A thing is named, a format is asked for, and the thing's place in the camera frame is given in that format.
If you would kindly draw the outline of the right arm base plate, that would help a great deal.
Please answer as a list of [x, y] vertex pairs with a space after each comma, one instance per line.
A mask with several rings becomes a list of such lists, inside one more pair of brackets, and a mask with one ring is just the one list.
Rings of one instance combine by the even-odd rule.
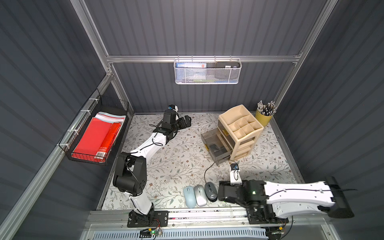
[[265, 208], [252, 208], [246, 209], [247, 219], [250, 225], [261, 225], [261, 224], [283, 224], [286, 225], [290, 222], [288, 218], [278, 218], [270, 205]]

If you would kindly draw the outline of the white grey computer mouse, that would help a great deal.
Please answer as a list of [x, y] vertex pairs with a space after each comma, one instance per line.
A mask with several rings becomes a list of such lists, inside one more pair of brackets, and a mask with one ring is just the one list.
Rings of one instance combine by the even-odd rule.
[[207, 196], [205, 189], [202, 185], [197, 185], [194, 187], [196, 202], [199, 207], [204, 207], [207, 205]]

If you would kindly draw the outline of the light blue computer mouse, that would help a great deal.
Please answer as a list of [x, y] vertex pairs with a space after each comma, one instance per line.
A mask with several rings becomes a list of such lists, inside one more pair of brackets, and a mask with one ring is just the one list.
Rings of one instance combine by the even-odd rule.
[[183, 189], [183, 193], [186, 201], [186, 206], [189, 209], [194, 208], [197, 205], [194, 188], [192, 186], [187, 186]]

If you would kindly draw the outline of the beige drawer organizer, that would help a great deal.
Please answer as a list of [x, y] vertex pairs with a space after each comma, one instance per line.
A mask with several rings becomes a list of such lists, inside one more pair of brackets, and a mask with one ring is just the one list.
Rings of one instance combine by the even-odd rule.
[[238, 105], [219, 115], [218, 129], [232, 150], [231, 160], [251, 153], [264, 127], [244, 106]]

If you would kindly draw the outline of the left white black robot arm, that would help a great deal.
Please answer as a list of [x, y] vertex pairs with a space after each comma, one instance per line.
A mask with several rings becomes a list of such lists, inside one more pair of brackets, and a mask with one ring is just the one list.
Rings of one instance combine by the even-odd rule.
[[180, 130], [192, 125], [188, 115], [180, 117], [177, 113], [165, 113], [150, 137], [129, 153], [121, 152], [118, 156], [113, 186], [125, 194], [134, 205], [134, 212], [149, 216], [154, 210], [145, 187], [147, 184], [147, 164], [155, 153], [175, 138]]

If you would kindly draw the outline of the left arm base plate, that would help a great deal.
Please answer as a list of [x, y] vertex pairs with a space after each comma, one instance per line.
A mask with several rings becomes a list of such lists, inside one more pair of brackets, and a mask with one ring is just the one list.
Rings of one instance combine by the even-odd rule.
[[128, 228], [154, 228], [168, 225], [169, 211], [150, 211], [148, 215], [142, 215], [131, 211], [127, 223]]

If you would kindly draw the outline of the black computer mouse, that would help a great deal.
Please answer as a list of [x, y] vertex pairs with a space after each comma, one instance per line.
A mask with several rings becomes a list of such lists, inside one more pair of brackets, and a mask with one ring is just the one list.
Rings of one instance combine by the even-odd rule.
[[205, 193], [210, 202], [216, 202], [218, 200], [218, 191], [212, 182], [205, 183]]

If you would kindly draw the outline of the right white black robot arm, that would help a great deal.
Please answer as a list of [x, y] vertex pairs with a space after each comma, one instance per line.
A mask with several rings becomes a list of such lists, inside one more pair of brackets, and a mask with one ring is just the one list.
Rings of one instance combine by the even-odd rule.
[[309, 184], [281, 184], [244, 180], [241, 184], [221, 181], [218, 200], [246, 209], [250, 224], [277, 223], [290, 217], [326, 214], [334, 219], [355, 215], [336, 178]]

